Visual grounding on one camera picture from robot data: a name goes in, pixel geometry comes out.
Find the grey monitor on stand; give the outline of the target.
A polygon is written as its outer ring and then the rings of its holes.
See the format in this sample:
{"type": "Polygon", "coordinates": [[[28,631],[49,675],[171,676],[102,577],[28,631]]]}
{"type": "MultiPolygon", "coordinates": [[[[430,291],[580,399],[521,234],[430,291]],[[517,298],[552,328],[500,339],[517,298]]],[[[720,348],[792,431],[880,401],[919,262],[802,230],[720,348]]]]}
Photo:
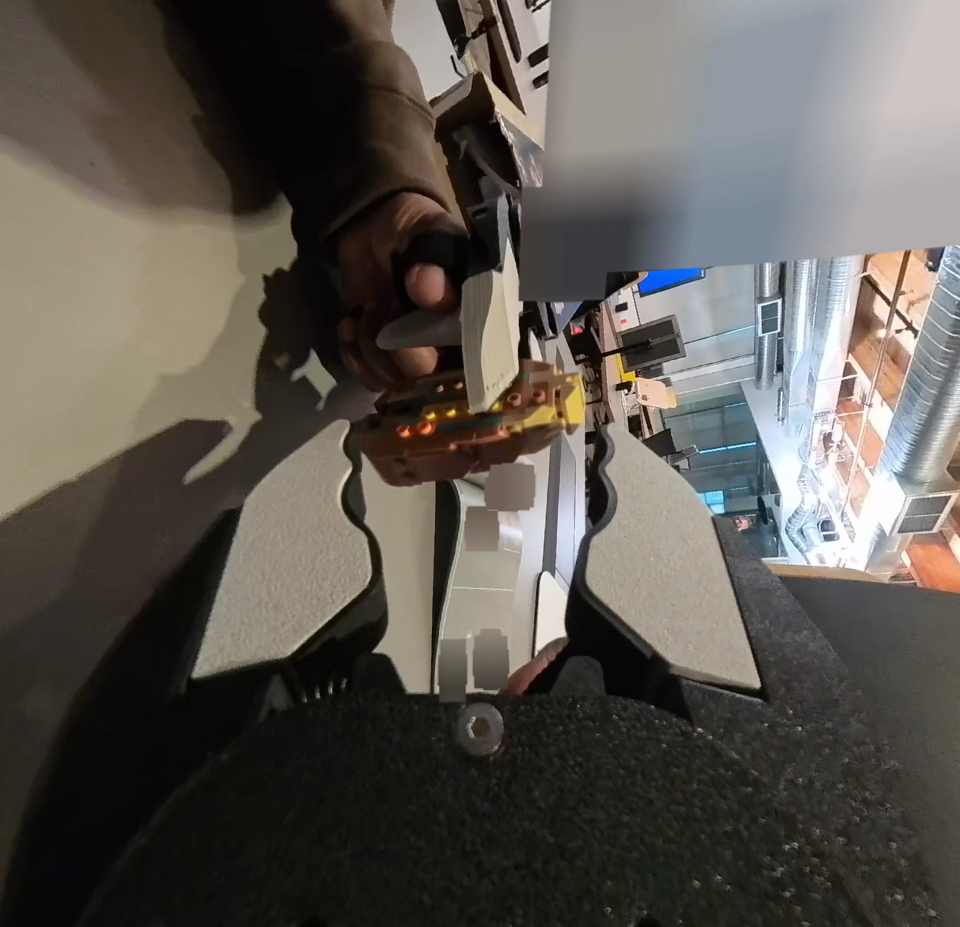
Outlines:
{"type": "Polygon", "coordinates": [[[659,318],[617,335],[620,360],[626,372],[640,371],[687,355],[675,314],[659,318]]]}

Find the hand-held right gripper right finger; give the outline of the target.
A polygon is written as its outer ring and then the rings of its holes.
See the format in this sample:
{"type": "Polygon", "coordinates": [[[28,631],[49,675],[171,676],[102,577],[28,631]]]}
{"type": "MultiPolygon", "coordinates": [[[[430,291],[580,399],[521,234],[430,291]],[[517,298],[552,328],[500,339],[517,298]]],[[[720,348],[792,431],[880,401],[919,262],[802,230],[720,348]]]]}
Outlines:
{"type": "Polygon", "coordinates": [[[616,425],[598,432],[591,527],[566,606],[568,645],[606,692],[683,703],[686,682],[748,698],[762,680],[714,517],[683,477],[616,425]]]}

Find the person's left forearm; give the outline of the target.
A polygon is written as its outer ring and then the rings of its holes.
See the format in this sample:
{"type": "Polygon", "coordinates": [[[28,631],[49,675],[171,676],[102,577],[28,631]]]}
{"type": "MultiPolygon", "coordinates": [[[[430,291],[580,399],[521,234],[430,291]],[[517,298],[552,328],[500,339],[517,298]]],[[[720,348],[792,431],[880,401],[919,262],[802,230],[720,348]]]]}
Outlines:
{"type": "Polygon", "coordinates": [[[297,244],[328,252],[382,201],[452,212],[435,119],[394,40],[396,0],[167,0],[292,208],[297,244]]]}

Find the large silver air duct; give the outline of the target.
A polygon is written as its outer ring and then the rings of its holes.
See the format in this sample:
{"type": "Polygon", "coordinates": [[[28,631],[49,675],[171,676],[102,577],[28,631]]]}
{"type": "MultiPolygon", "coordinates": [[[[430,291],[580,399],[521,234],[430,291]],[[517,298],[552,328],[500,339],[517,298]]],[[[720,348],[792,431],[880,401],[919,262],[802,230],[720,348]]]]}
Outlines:
{"type": "Polygon", "coordinates": [[[959,441],[959,246],[944,249],[878,462],[878,472],[933,488],[959,441]]]}

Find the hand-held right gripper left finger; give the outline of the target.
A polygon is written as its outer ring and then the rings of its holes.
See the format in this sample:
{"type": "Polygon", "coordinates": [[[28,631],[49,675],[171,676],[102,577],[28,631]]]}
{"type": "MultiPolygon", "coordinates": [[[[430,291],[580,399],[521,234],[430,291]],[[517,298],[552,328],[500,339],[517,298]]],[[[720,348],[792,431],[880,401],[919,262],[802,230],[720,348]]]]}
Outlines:
{"type": "Polygon", "coordinates": [[[191,676],[204,681],[386,629],[378,542],[337,419],[286,457],[239,514],[191,676]]]}

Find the cardboard toy box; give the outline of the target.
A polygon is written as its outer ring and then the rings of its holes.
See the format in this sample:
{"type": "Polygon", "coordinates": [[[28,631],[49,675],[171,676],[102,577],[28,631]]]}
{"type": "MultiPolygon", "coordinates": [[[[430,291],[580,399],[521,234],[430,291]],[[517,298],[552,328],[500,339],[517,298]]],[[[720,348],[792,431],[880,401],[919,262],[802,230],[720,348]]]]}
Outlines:
{"type": "Polygon", "coordinates": [[[431,108],[448,164],[470,165],[514,197],[543,186],[542,129],[485,73],[461,79],[433,98],[431,108]]]}

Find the blue wall screen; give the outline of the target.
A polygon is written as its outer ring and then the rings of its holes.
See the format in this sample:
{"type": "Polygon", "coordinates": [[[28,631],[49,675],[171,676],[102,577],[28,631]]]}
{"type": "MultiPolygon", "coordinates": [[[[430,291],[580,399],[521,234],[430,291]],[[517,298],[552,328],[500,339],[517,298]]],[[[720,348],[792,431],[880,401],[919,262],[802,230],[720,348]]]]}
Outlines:
{"type": "Polygon", "coordinates": [[[690,284],[706,277],[707,269],[685,267],[650,270],[637,283],[637,291],[643,296],[654,295],[690,284]]]}

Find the brown and tan brick model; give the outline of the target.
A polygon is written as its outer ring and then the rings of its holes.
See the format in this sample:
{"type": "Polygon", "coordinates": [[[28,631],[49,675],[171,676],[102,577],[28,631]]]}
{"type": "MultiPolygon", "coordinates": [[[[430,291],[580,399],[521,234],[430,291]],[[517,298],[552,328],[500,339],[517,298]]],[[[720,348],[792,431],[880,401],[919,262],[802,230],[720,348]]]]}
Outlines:
{"type": "Polygon", "coordinates": [[[580,371],[522,359],[520,373],[485,411],[469,407],[463,369],[386,391],[355,426],[355,441],[380,477],[412,487],[487,473],[544,450],[583,424],[580,371]]]}

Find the grey instruction booklet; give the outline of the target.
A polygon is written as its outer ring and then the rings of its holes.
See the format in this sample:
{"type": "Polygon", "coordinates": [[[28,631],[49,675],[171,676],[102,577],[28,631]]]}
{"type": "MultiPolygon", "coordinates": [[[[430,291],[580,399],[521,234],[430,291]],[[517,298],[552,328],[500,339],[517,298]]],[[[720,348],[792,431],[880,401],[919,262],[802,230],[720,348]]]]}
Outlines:
{"type": "Polygon", "coordinates": [[[468,694],[474,694],[474,636],[498,629],[507,639],[509,672],[534,655],[537,582],[544,563],[546,514],[540,504],[501,511],[495,551],[467,550],[468,510],[484,507],[484,489],[464,480],[437,486],[434,561],[434,648],[465,641],[468,694]]]}

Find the grey desk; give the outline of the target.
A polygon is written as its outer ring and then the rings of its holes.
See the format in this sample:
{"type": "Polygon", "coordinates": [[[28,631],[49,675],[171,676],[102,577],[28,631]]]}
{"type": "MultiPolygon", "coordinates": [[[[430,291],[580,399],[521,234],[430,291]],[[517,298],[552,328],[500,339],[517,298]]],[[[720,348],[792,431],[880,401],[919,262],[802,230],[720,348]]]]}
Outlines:
{"type": "Polygon", "coordinates": [[[198,670],[318,632],[282,500],[361,397],[325,406],[294,251],[158,0],[2,0],[2,901],[91,677],[251,492],[198,670]]]}

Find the person's left hand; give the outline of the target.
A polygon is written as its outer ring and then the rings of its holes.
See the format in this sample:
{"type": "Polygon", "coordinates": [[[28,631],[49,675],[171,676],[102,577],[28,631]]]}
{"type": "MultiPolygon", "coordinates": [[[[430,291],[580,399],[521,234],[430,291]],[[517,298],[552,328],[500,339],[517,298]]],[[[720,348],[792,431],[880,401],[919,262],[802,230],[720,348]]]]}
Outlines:
{"type": "Polygon", "coordinates": [[[344,367],[372,392],[438,368],[439,350],[418,346],[392,351],[378,346],[381,329],[401,311],[392,275],[392,256],[426,230],[455,234],[464,228],[439,203],[416,192],[399,192],[358,214],[336,239],[345,313],[338,325],[344,367]]]}

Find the person's right hand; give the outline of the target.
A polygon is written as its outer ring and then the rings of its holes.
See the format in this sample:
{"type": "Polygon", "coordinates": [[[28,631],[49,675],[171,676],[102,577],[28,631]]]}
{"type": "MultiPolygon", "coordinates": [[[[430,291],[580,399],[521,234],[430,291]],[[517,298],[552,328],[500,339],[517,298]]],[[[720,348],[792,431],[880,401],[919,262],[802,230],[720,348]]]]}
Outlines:
{"type": "Polygon", "coordinates": [[[537,677],[556,660],[568,644],[569,639],[566,636],[548,642],[529,662],[509,675],[507,684],[499,690],[499,695],[521,696],[528,693],[537,677]]]}

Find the thin silver air duct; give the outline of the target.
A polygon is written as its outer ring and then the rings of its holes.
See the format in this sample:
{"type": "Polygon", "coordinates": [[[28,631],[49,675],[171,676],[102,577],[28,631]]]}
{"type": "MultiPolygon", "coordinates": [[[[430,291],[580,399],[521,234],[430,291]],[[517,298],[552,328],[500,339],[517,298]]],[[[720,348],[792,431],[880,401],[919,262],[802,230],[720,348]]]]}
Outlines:
{"type": "Polygon", "coordinates": [[[818,260],[798,260],[753,269],[753,383],[768,391],[779,382],[777,420],[792,436],[800,425],[801,373],[808,364],[819,268],[818,260]]]}

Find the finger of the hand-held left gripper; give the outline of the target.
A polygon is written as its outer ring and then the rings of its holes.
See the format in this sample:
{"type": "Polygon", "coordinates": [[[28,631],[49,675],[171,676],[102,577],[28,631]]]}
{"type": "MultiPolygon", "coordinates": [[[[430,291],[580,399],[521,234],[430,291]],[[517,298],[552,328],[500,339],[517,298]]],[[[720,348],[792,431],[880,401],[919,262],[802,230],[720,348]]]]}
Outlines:
{"type": "Polygon", "coordinates": [[[498,267],[462,285],[462,364],[472,412],[489,411],[520,371],[520,275],[510,238],[503,248],[498,267]]]}

